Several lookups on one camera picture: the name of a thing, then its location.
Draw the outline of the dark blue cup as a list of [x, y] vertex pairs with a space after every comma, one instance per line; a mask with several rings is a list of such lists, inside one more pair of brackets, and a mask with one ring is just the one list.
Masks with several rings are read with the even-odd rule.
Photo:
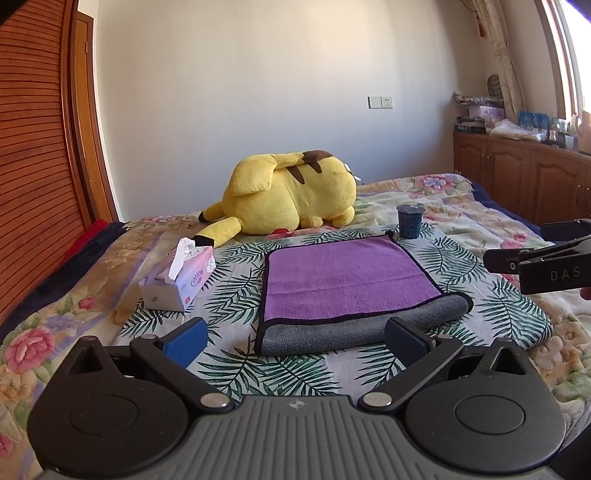
[[420, 236], [425, 208], [417, 204], [404, 204], [399, 205], [397, 211], [401, 238], [417, 239]]

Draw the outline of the pink tissue box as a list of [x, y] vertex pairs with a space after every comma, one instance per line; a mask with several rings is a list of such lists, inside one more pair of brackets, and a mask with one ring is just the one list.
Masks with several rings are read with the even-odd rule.
[[145, 309], [185, 313], [216, 267], [213, 247], [181, 238], [138, 282]]

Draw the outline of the floral bed quilt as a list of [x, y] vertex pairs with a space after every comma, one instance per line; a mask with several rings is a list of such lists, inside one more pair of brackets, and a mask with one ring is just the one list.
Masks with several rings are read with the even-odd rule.
[[[540, 248], [537, 229], [488, 199], [475, 182], [455, 174], [431, 174], [363, 186], [350, 228], [393, 230], [397, 207], [416, 203], [428, 224], [477, 255], [492, 248]], [[90, 270], [63, 297], [31, 314], [1, 342], [3, 354], [15, 353], [15, 366], [1, 369], [1, 475], [32, 479], [40, 472], [26, 435], [32, 407], [52, 374], [84, 335], [106, 344], [115, 340], [137, 303], [138, 281], [171, 250], [180, 237], [197, 231], [197, 215], [148, 217], [125, 224]], [[240, 237], [229, 243], [280, 240], [332, 230], [318, 228], [273, 238]], [[590, 304], [575, 291], [529, 298], [548, 316], [550, 337], [530, 356], [556, 396], [567, 436], [576, 438], [590, 423]]]

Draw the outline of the clutter pile on cabinet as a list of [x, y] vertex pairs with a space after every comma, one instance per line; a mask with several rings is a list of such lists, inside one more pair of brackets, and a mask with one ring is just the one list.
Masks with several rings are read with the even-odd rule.
[[461, 111], [455, 124], [457, 132], [538, 142], [590, 155], [590, 131], [583, 131], [583, 113], [560, 119], [520, 110], [512, 121], [505, 109], [499, 76], [490, 76], [487, 87], [487, 96], [471, 97], [460, 91], [453, 93], [452, 100]]

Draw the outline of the purple and grey towel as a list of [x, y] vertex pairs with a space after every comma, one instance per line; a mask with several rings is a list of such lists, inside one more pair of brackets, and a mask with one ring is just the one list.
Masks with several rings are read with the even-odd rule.
[[295, 246], [266, 257], [259, 355], [328, 353], [381, 343], [393, 316], [426, 331], [471, 312], [391, 234]]

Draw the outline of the red cloth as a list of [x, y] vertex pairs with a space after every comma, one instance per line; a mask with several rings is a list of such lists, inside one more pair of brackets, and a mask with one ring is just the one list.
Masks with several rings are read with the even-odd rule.
[[92, 223], [77, 239], [65, 253], [62, 262], [65, 263], [74, 255], [78, 254], [92, 239], [108, 227], [109, 223], [103, 219], [98, 219]]

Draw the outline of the wooden slatted wardrobe door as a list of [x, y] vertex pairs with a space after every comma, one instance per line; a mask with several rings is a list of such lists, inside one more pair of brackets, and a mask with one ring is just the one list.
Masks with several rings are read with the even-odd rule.
[[95, 221], [118, 215], [102, 152], [93, 19], [75, 1], [1, 4], [1, 317]]

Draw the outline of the white wall socket plate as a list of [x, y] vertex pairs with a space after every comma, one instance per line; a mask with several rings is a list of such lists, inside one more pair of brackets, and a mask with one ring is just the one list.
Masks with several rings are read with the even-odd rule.
[[369, 96], [368, 105], [370, 109], [391, 109], [393, 99], [388, 96]]

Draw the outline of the yellow Pikachu plush toy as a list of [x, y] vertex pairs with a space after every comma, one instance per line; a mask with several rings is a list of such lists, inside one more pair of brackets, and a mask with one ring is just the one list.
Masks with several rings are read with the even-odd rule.
[[239, 234], [335, 228], [355, 218], [356, 178], [324, 150], [257, 154], [238, 162], [221, 201], [204, 209], [197, 246], [221, 247]]

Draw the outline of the dark blue blanket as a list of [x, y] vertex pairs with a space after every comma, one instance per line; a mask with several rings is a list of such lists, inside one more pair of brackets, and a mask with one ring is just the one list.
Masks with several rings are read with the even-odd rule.
[[31, 314], [63, 297], [100, 259], [108, 247], [125, 232], [126, 227], [123, 222], [111, 222], [78, 254], [65, 263], [61, 261], [53, 273], [13, 308], [1, 324], [1, 339], [4, 339]]

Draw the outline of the patterned beige curtain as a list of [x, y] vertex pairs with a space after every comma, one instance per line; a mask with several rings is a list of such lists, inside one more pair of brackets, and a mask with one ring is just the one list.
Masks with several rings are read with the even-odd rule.
[[484, 28], [485, 37], [491, 44], [497, 65], [497, 75], [504, 101], [505, 115], [513, 123], [526, 108], [523, 89], [510, 52], [509, 31], [499, 0], [463, 1], [475, 14], [477, 23]]

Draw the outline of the wooden low cabinet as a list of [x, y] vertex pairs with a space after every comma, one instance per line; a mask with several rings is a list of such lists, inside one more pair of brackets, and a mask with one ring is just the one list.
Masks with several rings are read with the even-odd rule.
[[541, 143], [454, 134], [454, 169], [536, 225], [590, 215], [590, 158]]

